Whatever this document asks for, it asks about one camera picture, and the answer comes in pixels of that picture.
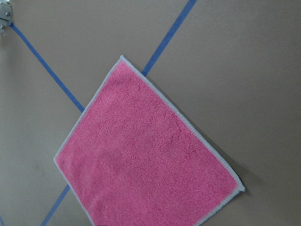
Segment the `pink towel with grey trim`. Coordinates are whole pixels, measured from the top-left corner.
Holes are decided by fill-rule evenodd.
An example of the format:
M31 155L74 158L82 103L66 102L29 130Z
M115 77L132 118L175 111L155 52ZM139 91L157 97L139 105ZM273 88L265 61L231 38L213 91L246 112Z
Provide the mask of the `pink towel with grey trim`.
M245 190L233 168L124 56L54 162L94 226L199 226Z

